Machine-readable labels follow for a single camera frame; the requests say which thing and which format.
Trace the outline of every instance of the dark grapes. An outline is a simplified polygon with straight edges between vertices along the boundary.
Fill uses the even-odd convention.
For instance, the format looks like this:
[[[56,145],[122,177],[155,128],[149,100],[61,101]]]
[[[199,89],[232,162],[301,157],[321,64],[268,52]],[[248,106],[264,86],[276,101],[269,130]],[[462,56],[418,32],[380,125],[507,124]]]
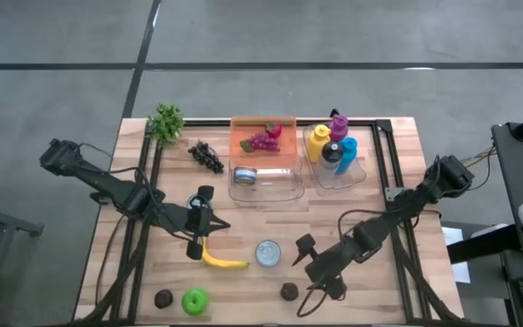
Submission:
[[[204,164],[208,169],[212,170],[214,173],[223,173],[223,163],[219,161],[217,154],[212,154],[211,151],[215,153],[215,151],[209,147],[209,144],[199,141],[187,152],[189,154],[192,154],[192,158],[195,159],[195,161],[197,161],[201,165]]]

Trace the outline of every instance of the concrete floor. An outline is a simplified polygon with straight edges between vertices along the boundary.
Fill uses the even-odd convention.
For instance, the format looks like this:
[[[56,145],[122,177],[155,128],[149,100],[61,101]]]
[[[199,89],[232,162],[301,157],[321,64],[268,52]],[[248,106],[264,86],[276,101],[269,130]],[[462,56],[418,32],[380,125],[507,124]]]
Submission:
[[[0,63],[133,63],[151,0],[0,0]],[[523,0],[163,0],[147,62],[523,62]],[[112,151],[132,71],[0,71],[0,211],[45,223],[19,234],[0,283],[0,324],[67,322],[97,205],[37,159],[53,138]],[[188,117],[414,116],[428,163],[472,155],[493,124],[523,119],[523,70],[144,72],[133,117],[158,102]],[[86,154],[102,167],[108,161]],[[489,182],[441,203],[446,221],[509,223],[497,161]],[[479,167],[478,176],[485,173]],[[462,299],[476,322],[501,302]]]

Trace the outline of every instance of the tuna can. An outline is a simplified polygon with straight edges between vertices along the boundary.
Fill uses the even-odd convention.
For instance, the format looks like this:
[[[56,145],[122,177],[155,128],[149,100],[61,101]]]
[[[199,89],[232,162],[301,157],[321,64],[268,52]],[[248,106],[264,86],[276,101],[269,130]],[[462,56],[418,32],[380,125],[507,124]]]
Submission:
[[[254,185],[258,171],[250,167],[235,167],[233,169],[233,180],[239,185]]]

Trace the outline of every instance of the yellow squeeze bottle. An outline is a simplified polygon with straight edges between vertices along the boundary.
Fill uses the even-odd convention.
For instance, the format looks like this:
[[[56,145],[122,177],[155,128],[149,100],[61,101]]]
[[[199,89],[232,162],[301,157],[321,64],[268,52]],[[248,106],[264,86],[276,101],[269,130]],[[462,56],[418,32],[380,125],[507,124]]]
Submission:
[[[322,148],[331,140],[331,129],[326,125],[319,124],[314,127],[310,134],[310,143],[308,144],[308,158],[311,162],[317,163],[320,159]]]

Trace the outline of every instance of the black bottle cap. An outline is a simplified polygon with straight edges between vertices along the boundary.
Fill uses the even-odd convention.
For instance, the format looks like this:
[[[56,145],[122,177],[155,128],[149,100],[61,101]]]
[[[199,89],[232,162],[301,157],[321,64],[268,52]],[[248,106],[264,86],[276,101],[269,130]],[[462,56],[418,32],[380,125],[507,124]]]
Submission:
[[[322,158],[329,163],[339,162],[342,155],[342,147],[337,142],[328,142],[322,147]]]

